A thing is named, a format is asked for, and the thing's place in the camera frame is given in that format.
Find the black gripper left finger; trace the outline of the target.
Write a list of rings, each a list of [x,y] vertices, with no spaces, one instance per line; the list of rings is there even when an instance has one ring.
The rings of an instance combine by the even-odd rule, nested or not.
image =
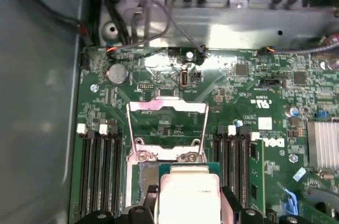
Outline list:
[[[127,210],[127,213],[115,217],[108,211],[92,211],[82,217],[78,223],[95,224],[95,223],[126,223],[126,224],[154,224],[155,211],[157,207],[159,186],[150,185],[148,187],[143,205],[136,205]]]

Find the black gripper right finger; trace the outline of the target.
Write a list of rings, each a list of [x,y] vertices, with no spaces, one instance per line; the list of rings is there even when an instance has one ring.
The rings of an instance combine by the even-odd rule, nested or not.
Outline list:
[[[267,224],[275,223],[261,212],[243,208],[233,192],[226,186],[220,188],[221,223]]]

